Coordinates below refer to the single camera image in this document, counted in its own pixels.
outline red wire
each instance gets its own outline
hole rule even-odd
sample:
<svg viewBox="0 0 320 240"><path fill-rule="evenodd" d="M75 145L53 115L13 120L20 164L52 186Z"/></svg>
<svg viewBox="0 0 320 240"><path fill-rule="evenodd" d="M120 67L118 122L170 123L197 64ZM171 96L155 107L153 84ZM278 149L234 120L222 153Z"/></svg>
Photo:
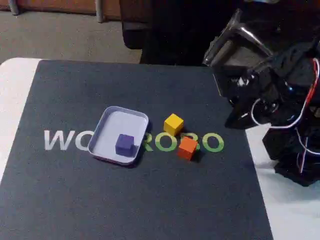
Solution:
<svg viewBox="0 0 320 240"><path fill-rule="evenodd" d="M308 95L306 96L306 104L309 104L311 99L313 98L314 94L315 94L315 91L316 91L316 88L317 88L317 85L318 85L318 71L320 69L318 69L318 66L316 64L316 61L313 60L313 70L314 70L314 73L315 73L315 81L314 83L311 85L310 87L310 90L309 90L309 93Z"/></svg>

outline cube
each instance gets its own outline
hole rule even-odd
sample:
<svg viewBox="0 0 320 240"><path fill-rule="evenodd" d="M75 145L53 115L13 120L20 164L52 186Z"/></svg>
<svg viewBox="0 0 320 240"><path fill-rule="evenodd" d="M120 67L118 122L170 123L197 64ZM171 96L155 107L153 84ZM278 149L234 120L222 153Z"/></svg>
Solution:
<svg viewBox="0 0 320 240"><path fill-rule="evenodd" d="M196 152L198 142L185 136L179 145L178 156L187 160L191 160L192 156Z"/></svg>
<svg viewBox="0 0 320 240"><path fill-rule="evenodd" d="M184 127L184 120L172 113L165 121L163 130L170 134L171 136L175 136L177 133L181 131Z"/></svg>
<svg viewBox="0 0 320 240"><path fill-rule="evenodd" d="M121 156L131 157L134 151L135 138L133 136L120 134L116 144L115 153Z"/></svg>

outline floor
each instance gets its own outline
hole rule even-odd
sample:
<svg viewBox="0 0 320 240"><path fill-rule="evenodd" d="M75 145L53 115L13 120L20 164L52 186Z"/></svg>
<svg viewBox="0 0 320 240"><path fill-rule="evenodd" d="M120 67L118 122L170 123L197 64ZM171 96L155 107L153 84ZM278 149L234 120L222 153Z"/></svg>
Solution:
<svg viewBox="0 0 320 240"><path fill-rule="evenodd" d="M15 57L139 63L141 50L128 49L120 22L95 16L0 11L0 63Z"/></svg>

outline purple cube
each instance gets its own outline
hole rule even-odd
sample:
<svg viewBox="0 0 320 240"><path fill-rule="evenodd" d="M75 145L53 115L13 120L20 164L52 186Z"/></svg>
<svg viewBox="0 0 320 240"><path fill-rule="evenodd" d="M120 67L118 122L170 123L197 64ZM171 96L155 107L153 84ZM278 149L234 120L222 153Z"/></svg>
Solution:
<svg viewBox="0 0 320 240"><path fill-rule="evenodd" d="M120 134L115 144L115 153L121 156L131 157L134 151L135 138Z"/></svg>

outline green letter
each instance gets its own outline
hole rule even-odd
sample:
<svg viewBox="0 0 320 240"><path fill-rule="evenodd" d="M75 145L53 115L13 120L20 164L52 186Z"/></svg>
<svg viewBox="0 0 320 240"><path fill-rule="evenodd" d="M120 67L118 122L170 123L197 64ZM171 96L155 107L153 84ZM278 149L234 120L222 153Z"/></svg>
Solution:
<svg viewBox="0 0 320 240"><path fill-rule="evenodd" d="M181 133L180 134L181 140L184 138L184 136L192 137L193 140L198 141L198 136L193 132L187 132L187 133L183 132L183 133ZM196 146L196 150L199 150L199 149L200 149L200 145L198 143L197 146Z"/></svg>
<svg viewBox="0 0 320 240"><path fill-rule="evenodd" d="M209 146L208 138L210 138L210 137L214 137L218 140L219 145L216 148L212 148ZM207 133L206 135L204 135L202 138L202 143L203 143L203 146L205 147L205 149L207 149L209 152L212 152L212 153L221 152L222 149L224 149L224 147L225 147L224 140L222 139L222 137L220 135L218 135L216 133Z"/></svg>
<svg viewBox="0 0 320 240"><path fill-rule="evenodd" d="M168 136L169 138L171 138L171 146L170 147L163 147L161 146L160 144L160 139L163 137L163 136ZM160 151L163 151L163 152L171 152L173 150L175 150L175 148L177 147L177 139L174 137L174 136L171 136L169 133L167 132L162 132L162 133L159 133L156 138L155 138L155 145L156 147L160 150Z"/></svg>
<svg viewBox="0 0 320 240"><path fill-rule="evenodd" d="M153 149L149 146L152 141L152 135L148 132L145 133L145 140L143 141L143 146L147 152L153 152Z"/></svg>

